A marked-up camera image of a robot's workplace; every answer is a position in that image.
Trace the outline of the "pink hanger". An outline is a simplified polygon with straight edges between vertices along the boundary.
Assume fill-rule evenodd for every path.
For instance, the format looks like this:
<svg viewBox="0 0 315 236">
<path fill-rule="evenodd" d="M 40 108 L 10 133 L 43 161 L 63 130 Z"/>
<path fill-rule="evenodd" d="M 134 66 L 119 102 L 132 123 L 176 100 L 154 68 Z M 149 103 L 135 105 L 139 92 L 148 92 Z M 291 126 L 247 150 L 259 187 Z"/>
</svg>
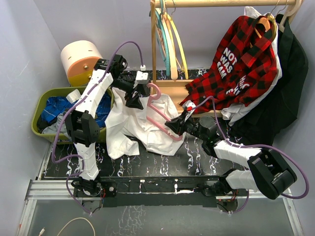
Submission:
<svg viewBox="0 0 315 236">
<path fill-rule="evenodd" d="M 148 102 L 147 102 L 147 106 L 149 108 L 151 108 L 152 110 L 154 110 L 156 113 L 158 113 L 164 120 L 166 121 L 171 121 L 171 119 L 169 117 L 167 117 L 164 113 L 162 113 L 158 108 L 156 108 L 152 102 L 154 100 L 158 100 L 160 99 L 161 96 L 161 91 L 160 88 L 154 84 L 154 83 L 148 83 L 147 84 L 148 88 L 154 88 L 156 90 L 156 94 L 152 95 L 150 94 L 149 98 L 148 98 Z M 165 129 L 165 127 L 161 124 L 159 124 L 158 122 L 156 122 L 154 119 L 152 119 L 151 117 L 147 116 L 146 117 L 148 121 L 150 121 L 152 124 L 154 124 L 157 128 L 159 128 L 159 130 L 161 130 L 163 133 L 165 133 L 167 136 L 169 136 L 172 140 L 174 141 L 180 141 L 182 140 L 183 136 L 174 136 L 171 133 L 169 133 L 167 131 L 167 129 Z"/>
</svg>

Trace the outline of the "white shirt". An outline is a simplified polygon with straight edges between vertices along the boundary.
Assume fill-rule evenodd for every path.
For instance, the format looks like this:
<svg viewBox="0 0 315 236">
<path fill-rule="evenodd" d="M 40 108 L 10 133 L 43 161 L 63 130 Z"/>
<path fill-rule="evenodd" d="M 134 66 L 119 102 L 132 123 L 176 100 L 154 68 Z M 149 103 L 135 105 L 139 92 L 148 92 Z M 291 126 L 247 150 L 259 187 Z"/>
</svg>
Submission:
<svg viewBox="0 0 315 236">
<path fill-rule="evenodd" d="M 166 120 L 147 107 L 148 97 L 140 98 L 144 107 L 140 110 L 126 106 L 124 91 L 112 88 L 112 93 L 114 105 L 105 120 L 107 152 L 112 159 L 118 159 L 123 155 L 139 154 L 139 144 L 137 141 L 132 141 L 130 136 L 137 138 L 147 151 L 166 156 L 175 155 L 185 140 L 185 134 L 182 140 L 174 141 L 149 122 L 147 116 L 161 125 Z"/>
</svg>

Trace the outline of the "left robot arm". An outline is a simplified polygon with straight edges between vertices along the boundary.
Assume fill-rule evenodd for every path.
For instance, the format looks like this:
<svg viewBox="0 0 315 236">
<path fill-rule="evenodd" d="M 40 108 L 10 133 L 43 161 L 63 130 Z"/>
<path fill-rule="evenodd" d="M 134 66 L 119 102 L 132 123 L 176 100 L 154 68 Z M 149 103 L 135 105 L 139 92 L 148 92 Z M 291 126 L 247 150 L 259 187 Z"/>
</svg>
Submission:
<svg viewBox="0 0 315 236">
<path fill-rule="evenodd" d="M 80 167 L 78 180 L 72 186 L 90 196 L 97 196 L 102 190 L 95 155 L 100 127 L 95 116 L 107 89 L 114 87 L 124 91 L 127 107 L 143 109 L 140 96 L 146 94 L 146 66 L 140 65 L 139 79 L 121 77 L 126 66 L 126 59 L 121 55 L 114 55 L 112 60 L 98 59 L 83 94 L 72 110 L 64 115 L 67 133 L 76 147 Z"/>
</svg>

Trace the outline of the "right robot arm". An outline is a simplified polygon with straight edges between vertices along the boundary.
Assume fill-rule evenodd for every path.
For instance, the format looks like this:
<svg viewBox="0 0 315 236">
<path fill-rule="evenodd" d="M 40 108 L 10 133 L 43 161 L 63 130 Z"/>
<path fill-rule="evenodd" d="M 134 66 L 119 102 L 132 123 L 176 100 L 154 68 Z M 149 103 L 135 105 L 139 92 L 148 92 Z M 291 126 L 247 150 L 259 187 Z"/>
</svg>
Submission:
<svg viewBox="0 0 315 236">
<path fill-rule="evenodd" d="M 246 168 L 245 171 L 230 170 L 220 176 L 217 186 L 225 195 L 231 195 L 236 189 L 248 189 L 260 191 L 274 200 L 297 180 L 295 172 L 275 150 L 266 147 L 245 148 L 221 138 L 213 117 L 194 120 L 179 116 L 165 125 L 177 135 L 188 133 L 202 140 L 201 146 L 207 155 Z"/>
</svg>

